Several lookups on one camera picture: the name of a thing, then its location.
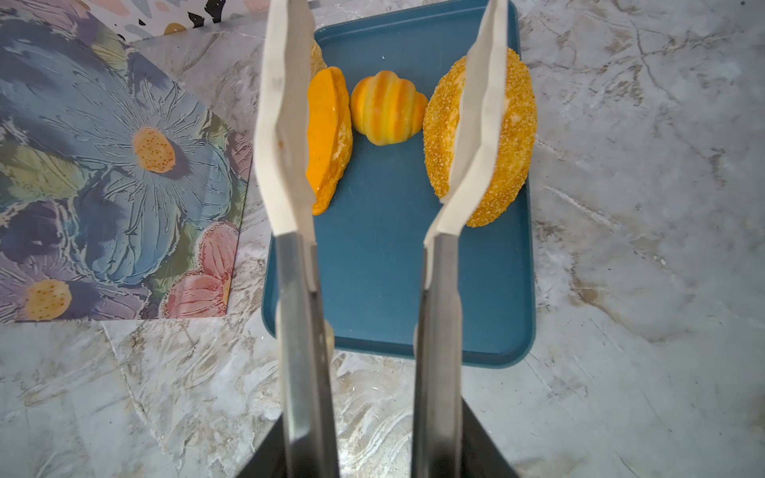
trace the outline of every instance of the table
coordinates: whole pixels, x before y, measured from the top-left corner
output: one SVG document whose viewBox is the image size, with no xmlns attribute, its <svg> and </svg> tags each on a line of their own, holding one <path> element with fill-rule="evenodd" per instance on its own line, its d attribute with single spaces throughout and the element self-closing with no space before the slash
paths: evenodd
<svg viewBox="0 0 765 478">
<path fill-rule="evenodd" d="M 420 5 L 350 0 L 317 26 Z M 519 0 L 537 335 L 463 393 L 525 477 L 762 476 L 765 3 Z M 252 134 L 265 19 L 137 44 Z M 235 476 L 279 414 L 251 178 L 225 319 L 0 326 L 3 476 Z M 344 476 L 408 476 L 414 363 L 336 351 Z"/>
</svg>

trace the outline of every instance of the round golden bread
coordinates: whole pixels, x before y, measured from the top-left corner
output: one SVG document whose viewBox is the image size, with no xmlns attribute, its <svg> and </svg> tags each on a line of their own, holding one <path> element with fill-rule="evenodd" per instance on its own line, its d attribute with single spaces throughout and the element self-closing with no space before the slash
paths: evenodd
<svg viewBox="0 0 765 478">
<path fill-rule="evenodd" d="M 464 84 L 465 57 L 462 57 L 438 82 L 425 109 L 422 124 L 425 166 L 438 197 L 449 192 L 449 169 L 454 159 L 454 134 L 460 119 Z M 509 48 L 504 101 L 505 117 L 494 175 L 478 208 L 467 221 L 471 227 L 485 226 L 504 213 L 529 175 L 536 134 L 536 101 L 529 68 Z"/>
</svg>

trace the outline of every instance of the tongs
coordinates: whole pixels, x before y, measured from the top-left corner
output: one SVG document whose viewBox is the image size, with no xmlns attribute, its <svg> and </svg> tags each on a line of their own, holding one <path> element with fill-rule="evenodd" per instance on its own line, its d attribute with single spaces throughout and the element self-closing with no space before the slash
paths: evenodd
<svg viewBox="0 0 765 478">
<path fill-rule="evenodd" d="M 461 398 L 459 236 L 493 175 L 503 120 L 507 0 L 489 0 L 467 54 L 449 194 L 425 237 L 415 337 L 412 476 L 516 477 Z M 239 476 L 339 476 L 308 167 L 309 54 L 305 0 L 273 0 L 255 136 L 258 185 L 273 228 L 282 416 Z"/>
</svg>

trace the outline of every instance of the blue plastic tray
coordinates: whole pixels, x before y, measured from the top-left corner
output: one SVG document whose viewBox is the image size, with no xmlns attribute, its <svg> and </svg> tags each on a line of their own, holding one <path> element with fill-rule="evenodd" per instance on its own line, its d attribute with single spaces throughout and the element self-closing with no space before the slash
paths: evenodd
<svg viewBox="0 0 765 478">
<path fill-rule="evenodd" d="M 327 65 L 349 93 L 365 76 L 391 70 L 428 98 L 475 41 L 486 0 L 457 0 L 332 25 L 316 32 Z M 507 44 L 519 49 L 515 8 Z M 314 218 L 324 318 L 338 348 L 412 357 L 422 276 L 422 240 L 441 204 L 425 170 L 422 133 L 375 146 L 353 133 L 353 153 L 332 203 Z M 526 187 L 489 226 L 460 239 L 464 363 L 520 361 L 535 332 L 534 271 Z M 278 281 L 273 241 L 263 321 L 274 334 Z"/>
</svg>

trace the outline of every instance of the flower center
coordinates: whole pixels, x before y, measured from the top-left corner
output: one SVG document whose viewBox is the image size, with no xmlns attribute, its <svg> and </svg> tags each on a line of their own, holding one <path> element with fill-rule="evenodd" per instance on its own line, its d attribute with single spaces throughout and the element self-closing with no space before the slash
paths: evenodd
<svg viewBox="0 0 765 478">
<path fill-rule="evenodd" d="M 175 150 L 158 129 L 144 126 L 133 135 L 138 164 L 152 173 L 167 173 L 175 166 Z"/>
<path fill-rule="evenodd" d="M 231 292 L 231 279 L 223 283 L 223 305 L 228 306 L 230 292 Z"/>
<path fill-rule="evenodd" d="M 72 293 L 64 281 L 45 279 L 27 289 L 24 312 L 30 320 L 53 320 L 67 311 Z"/>
</svg>

